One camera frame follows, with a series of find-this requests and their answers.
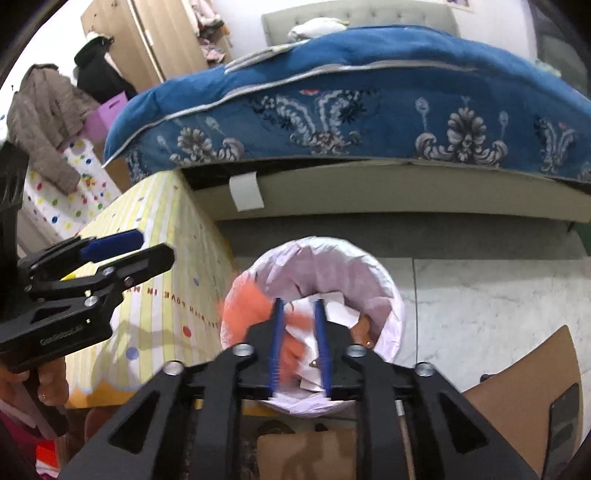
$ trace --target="bed frame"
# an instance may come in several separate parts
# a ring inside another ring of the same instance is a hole
[[[420,0],[337,0],[262,16],[269,45],[285,43],[297,24],[315,17],[351,26],[426,25],[459,36],[453,11]],[[237,212],[227,185],[195,192],[214,220],[361,212],[490,213],[576,222],[591,220],[591,196],[568,185],[508,171],[358,161],[259,178],[265,208]]]

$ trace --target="hanging clothes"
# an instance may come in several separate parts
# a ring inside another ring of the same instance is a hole
[[[62,193],[71,193],[80,174],[63,160],[57,147],[77,135],[98,107],[68,77],[60,75],[56,65],[33,65],[12,99],[7,117],[8,138],[29,155],[37,172]]]
[[[128,100],[138,94],[135,87],[125,80],[109,54],[113,40],[90,32],[90,41],[74,57],[78,66],[78,88],[99,103],[105,103],[125,92]]]
[[[213,7],[206,0],[190,0],[193,14],[199,22],[199,36],[208,38],[218,28],[223,26],[222,17],[220,17]]]
[[[61,146],[64,163],[74,168],[80,177],[76,191],[70,195],[59,192],[29,165],[22,211],[49,241],[59,242],[76,235],[121,196],[92,147],[83,137],[74,137]]]
[[[221,63],[226,57],[226,52],[223,51],[223,48],[218,47],[214,42],[206,38],[199,38],[199,45],[201,46],[203,56],[208,62]]]

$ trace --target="wardrobe door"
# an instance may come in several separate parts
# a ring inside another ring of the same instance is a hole
[[[207,70],[207,61],[181,0],[134,0],[165,78]]]
[[[95,31],[115,39],[111,57],[138,92],[164,81],[132,0],[94,0],[82,15],[82,27],[85,34]]]

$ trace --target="human hand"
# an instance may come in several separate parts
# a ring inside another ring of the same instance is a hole
[[[49,407],[58,407],[68,401],[69,387],[66,380],[66,359],[59,358],[48,362],[38,368],[39,372],[39,400]],[[0,400],[18,408],[22,411],[23,406],[19,405],[18,397],[12,386],[15,383],[22,383],[29,378],[29,372],[12,374],[0,366]]]

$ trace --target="brown jacket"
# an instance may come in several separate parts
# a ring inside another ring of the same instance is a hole
[[[8,137],[29,154],[32,168],[63,193],[72,193],[80,174],[57,147],[78,134],[84,120],[98,106],[70,79],[60,75],[57,66],[33,65],[8,111]]]

